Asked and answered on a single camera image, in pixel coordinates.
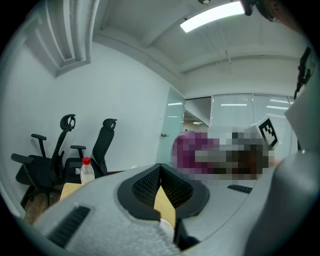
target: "black office chair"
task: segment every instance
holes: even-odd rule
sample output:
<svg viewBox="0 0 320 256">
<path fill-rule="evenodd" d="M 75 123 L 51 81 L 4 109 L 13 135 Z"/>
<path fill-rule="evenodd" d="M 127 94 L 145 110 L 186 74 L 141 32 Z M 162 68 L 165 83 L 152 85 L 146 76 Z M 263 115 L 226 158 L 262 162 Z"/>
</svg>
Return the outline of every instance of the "black office chair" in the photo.
<svg viewBox="0 0 320 256">
<path fill-rule="evenodd" d="M 99 136 L 94 144 L 92 154 L 94 159 L 91 158 L 91 166 L 94 170 L 94 177 L 97 179 L 102 176 L 110 175 L 116 172 L 107 172 L 105 155 L 114 138 L 115 127 L 117 119 L 108 118 L 103 121 L 103 126 L 100 130 Z M 65 162 L 65 176 L 64 180 L 68 183 L 81 183 L 80 175 L 76 174 L 76 168 L 81 168 L 82 158 L 85 146 L 72 145 L 71 149 L 77 149 L 80 158 L 68 158 Z"/>
<path fill-rule="evenodd" d="M 34 186 L 33 192 L 26 195 L 31 201 L 33 201 L 35 195 L 45 193 L 46 207 L 48 208 L 50 192 L 61 194 L 59 190 L 54 188 L 55 185 L 64 183 L 63 156 L 65 152 L 62 151 L 59 155 L 59 150 L 67 133 L 75 128 L 75 125 L 75 114 L 67 114 L 61 119 L 60 127 L 63 131 L 56 143 L 52 158 L 46 157 L 43 141 L 47 138 L 38 134 L 31 134 L 31 137 L 39 140 L 42 156 L 29 155 L 26 157 L 15 153 L 11 155 L 13 161 L 22 164 L 15 177 L 16 181 L 24 185 Z"/>
</svg>

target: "white wall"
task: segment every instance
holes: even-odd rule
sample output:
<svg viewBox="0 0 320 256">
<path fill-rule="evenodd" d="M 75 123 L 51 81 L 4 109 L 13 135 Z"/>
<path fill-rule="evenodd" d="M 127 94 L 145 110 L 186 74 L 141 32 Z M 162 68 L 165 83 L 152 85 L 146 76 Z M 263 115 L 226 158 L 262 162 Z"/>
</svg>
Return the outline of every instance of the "white wall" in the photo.
<svg viewBox="0 0 320 256">
<path fill-rule="evenodd" d="M 293 96 L 297 86 L 296 60 L 243 59 L 223 67 L 210 65 L 186 74 L 186 99 L 230 93 L 264 93 Z"/>
<path fill-rule="evenodd" d="M 26 46 L 3 84 L 0 101 L 2 172 L 18 200 L 26 191 L 15 176 L 20 164 L 12 153 L 41 155 L 32 133 L 47 137 L 46 154 L 53 154 L 61 133 L 60 119 L 76 114 L 76 125 L 61 147 L 64 160 L 78 156 L 70 145 L 86 146 L 90 157 L 102 122 L 118 119 L 105 156 L 109 171 L 156 162 L 170 84 L 159 75 L 103 45 L 92 44 L 92 63 L 54 79 Z"/>
<path fill-rule="evenodd" d="M 192 122 L 184 122 L 182 126 L 182 131 L 185 132 L 188 131 L 194 131 L 196 133 L 207 133 L 208 132 L 208 126 L 204 123 L 202 124 L 194 124 Z"/>
<path fill-rule="evenodd" d="M 185 101 L 185 110 L 200 119 L 207 126 L 210 123 L 211 98 L 197 98 Z"/>
</svg>

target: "chair backrest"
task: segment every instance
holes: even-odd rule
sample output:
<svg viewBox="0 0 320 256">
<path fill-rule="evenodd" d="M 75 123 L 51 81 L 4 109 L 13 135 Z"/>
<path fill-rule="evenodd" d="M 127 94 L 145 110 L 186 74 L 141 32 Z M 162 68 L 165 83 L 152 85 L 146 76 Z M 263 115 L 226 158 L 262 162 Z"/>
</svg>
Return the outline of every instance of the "chair backrest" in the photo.
<svg viewBox="0 0 320 256">
<path fill-rule="evenodd" d="M 107 175 L 105 155 L 115 135 L 116 121 L 117 119 L 111 118 L 103 121 L 103 126 L 92 150 L 93 157 L 103 175 Z"/>
<path fill-rule="evenodd" d="M 75 119 L 75 114 L 67 114 L 64 117 L 62 117 L 60 121 L 60 127 L 62 129 L 62 132 L 59 136 L 59 139 L 56 143 L 51 161 L 50 161 L 50 178 L 54 184 L 62 184 L 64 179 L 63 179 L 63 171 L 64 171 L 64 166 L 63 166 L 63 156 L 65 154 L 64 151 L 62 151 L 61 155 L 59 155 L 59 150 L 64 142 L 64 139 L 67 135 L 68 132 L 70 132 L 73 128 L 75 128 L 76 125 L 76 119 Z"/>
</svg>

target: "plastic bottle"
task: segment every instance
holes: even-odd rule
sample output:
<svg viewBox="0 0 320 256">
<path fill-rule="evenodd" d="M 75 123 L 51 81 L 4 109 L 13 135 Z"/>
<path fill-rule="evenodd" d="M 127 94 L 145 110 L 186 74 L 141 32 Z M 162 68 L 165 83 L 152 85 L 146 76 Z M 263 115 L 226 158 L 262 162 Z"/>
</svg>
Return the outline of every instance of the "plastic bottle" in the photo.
<svg viewBox="0 0 320 256">
<path fill-rule="evenodd" d="M 84 157 L 82 159 L 82 166 L 80 171 L 80 179 L 82 185 L 85 185 L 95 179 L 95 172 L 90 163 L 91 160 L 89 157 Z"/>
</svg>

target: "window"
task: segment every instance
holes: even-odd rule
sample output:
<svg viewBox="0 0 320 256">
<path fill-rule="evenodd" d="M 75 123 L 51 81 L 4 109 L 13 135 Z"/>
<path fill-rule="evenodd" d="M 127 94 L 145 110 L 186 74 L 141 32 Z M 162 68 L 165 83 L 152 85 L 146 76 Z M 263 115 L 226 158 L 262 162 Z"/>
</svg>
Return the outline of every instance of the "window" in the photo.
<svg viewBox="0 0 320 256">
<path fill-rule="evenodd" d="M 293 104 L 293 98 L 264 94 L 228 94 L 212 97 L 210 126 L 208 131 L 220 138 L 221 131 L 237 127 L 244 129 L 266 115 L 270 116 L 279 144 L 274 150 L 276 158 L 285 158 L 297 152 L 297 137 L 285 111 Z"/>
<path fill-rule="evenodd" d="M 217 131 L 225 128 L 246 128 L 254 123 L 252 94 L 213 96 L 208 131 L 218 138 Z"/>
</svg>

